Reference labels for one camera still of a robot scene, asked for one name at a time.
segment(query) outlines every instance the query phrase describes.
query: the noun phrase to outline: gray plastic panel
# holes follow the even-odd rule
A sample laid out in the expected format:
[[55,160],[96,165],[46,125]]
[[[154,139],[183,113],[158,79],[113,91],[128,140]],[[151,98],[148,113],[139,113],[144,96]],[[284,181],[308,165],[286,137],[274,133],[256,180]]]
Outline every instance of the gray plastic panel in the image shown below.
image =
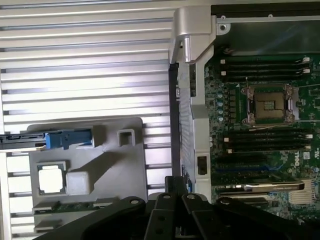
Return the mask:
[[[99,127],[93,136],[95,142],[103,142],[98,147],[77,147],[69,150],[53,149],[36,151],[29,154],[31,188],[33,205],[40,202],[60,201],[62,203],[94,202],[101,198],[137,196],[147,200],[147,180],[145,154],[140,118],[124,118],[99,121],[67,122],[54,124],[31,125],[28,131],[45,131],[57,129],[85,129]],[[134,131],[135,145],[118,145],[118,134],[121,130]],[[39,163],[66,161],[67,172],[84,170],[93,177],[94,190],[88,195],[39,195]],[[61,221],[67,223],[77,214],[59,214]],[[43,216],[36,216],[34,223],[40,223]]]

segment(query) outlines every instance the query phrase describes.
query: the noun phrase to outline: blue latch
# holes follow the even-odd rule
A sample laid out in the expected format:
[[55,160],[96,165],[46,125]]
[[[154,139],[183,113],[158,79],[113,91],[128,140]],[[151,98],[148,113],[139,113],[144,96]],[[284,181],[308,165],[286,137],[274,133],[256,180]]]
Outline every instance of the blue latch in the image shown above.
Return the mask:
[[69,149],[70,145],[81,144],[92,145],[92,133],[91,130],[60,130],[57,132],[45,133],[45,145],[46,149],[63,148],[63,150]]

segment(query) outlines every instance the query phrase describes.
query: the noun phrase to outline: white sticker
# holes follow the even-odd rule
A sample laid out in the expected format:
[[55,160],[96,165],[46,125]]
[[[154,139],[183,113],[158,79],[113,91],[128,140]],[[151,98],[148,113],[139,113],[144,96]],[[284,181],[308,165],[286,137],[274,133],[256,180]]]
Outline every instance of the white sticker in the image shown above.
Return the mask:
[[310,159],[310,152],[309,151],[305,151],[303,153],[303,159],[304,160],[309,160]]
[[319,154],[319,148],[317,147],[317,148],[316,148],[316,151],[314,151],[314,158],[319,159],[319,156],[320,156],[320,154]]

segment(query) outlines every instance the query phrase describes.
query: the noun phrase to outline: cpu socket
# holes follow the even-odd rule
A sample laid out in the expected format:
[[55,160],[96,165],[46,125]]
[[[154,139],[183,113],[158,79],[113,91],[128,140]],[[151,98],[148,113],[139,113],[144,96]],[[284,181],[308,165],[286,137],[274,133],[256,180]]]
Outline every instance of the cpu socket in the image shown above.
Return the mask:
[[246,95],[246,118],[243,124],[270,126],[295,120],[294,89],[289,84],[251,85],[241,89]]

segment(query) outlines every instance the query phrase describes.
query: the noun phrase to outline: screw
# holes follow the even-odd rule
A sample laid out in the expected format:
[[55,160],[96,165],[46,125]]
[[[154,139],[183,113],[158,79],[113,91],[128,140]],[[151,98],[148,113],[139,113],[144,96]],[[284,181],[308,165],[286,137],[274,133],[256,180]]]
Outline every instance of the screw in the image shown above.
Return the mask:
[[220,203],[224,204],[224,205],[229,205],[230,202],[227,199],[221,199]]
[[221,30],[221,31],[225,31],[226,29],[227,29],[227,26],[226,26],[226,25],[224,25],[224,24],[223,24],[223,25],[220,25],[220,30]]
[[195,195],[192,195],[192,194],[188,195],[187,198],[188,199],[196,199]]

